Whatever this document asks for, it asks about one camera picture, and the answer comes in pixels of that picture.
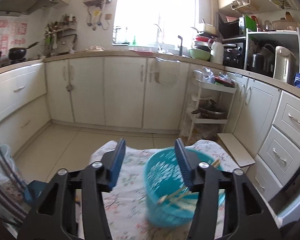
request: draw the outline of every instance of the silver bolt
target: silver bolt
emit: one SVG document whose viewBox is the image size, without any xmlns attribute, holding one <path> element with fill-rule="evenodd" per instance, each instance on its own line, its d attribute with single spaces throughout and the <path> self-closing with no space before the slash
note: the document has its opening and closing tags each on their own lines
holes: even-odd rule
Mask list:
<svg viewBox="0 0 300 240">
<path fill-rule="evenodd" d="M 92 164 L 92 167 L 97 169 L 97 168 L 101 168 L 102 165 L 103 165 L 102 162 L 94 162 L 94 163 Z"/>
<path fill-rule="evenodd" d="M 233 171 L 233 173 L 234 173 L 235 175 L 238 175 L 238 176 L 243 175 L 243 171 L 242 171 L 241 169 L 235 169 L 235 170 Z"/>
<path fill-rule="evenodd" d="M 60 169 L 58 170 L 57 174 L 59 176 L 63 176 L 63 175 L 66 175 L 68 173 L 68 171 L 66 169 Z"/>
<path fill-rule="evenodd" d="M 199 167 L 202 168 L 202 169 L 206 169 L 206 168 L 209 167 L 209 163 L 201 162 L 201 163 L 199 163 Z"/>
</svg>

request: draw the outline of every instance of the blue container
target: blue container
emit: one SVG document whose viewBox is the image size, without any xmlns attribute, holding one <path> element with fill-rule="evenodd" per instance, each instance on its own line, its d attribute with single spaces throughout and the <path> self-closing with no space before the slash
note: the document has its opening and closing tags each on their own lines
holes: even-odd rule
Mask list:
<svg viewBox="0 0 300 240">
<path fill-rule="evenodd" d="M 214 159 L 200 151 L 187 149 L 197 153 L 202 162 L 213 163 Z M 174 148 L 170 147 L 152 155 L 145 165 L 144 180 L 146 184 L 147 219 L 157 227 L 174 228 L 189 223 L 194 212 L 168 205 L 168 201 L 157 205 L 164 195 L 169 195 L 184 186 Z M 185 198 L 198 199 L 198 194 Z M 224 201 L 225 194 L 219 193 L 219 205 Z"/>
</svg>

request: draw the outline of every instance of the range hood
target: range hood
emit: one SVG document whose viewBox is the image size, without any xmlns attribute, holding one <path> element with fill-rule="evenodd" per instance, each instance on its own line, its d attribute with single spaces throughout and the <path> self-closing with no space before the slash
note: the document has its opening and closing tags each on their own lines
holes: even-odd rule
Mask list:
<svg viewBox="0 0 300 240">
<path fill-rule="evenodd" d="M 60 2 L 60 0 L 2 0 L 0 2 L 0 16 L 31 14 L 38 9 L 48 8 Z"/>
</svg>

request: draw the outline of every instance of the floral tablecloth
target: floral tablecloth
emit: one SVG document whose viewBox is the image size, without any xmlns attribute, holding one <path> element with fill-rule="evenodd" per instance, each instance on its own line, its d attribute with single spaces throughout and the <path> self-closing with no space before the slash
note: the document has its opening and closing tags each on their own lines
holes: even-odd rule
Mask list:
<svg viewBox="0 0 300 240">
<path fill-rule="evenodd" d="M 90 158 L 90 164 L 100 161 L 103 154 L 115 149 L 117 142 L 109 141 Z M 216 142 L 199 140 L 186 147 L 202 151 L 221 160 L 224 171 L 233 171 L 238 165 Z M 146 193 L 143 181 L 143 166 L 147 159 L 160 149 L 136 150 L 127 147 L 122 168 L 116 187 L 110 193 L 102 193 L 106 216 L 113 240 L 184 240 L 189 225 L 174 230 L 156 228 L 146 220 Z M 218 209 L 218 220 L 215 238 L 222 236 L 224 209 L 222 204 Z M 84 239 L 82 215 L 79 216 L 78 236 Z"/>
</svg>

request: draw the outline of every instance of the yellow tag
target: yellow tag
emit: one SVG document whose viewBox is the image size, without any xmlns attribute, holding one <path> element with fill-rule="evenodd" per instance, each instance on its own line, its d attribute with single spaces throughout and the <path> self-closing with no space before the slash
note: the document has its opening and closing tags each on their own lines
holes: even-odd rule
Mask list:
<svg viewBox="0 0 300 240">
<path fill-rule="evenodd" d="M 95 10 L 94 13 L 93 13 L 93 16 L 98 16 L 100 13 L 100 10 Z"/>
</svg>

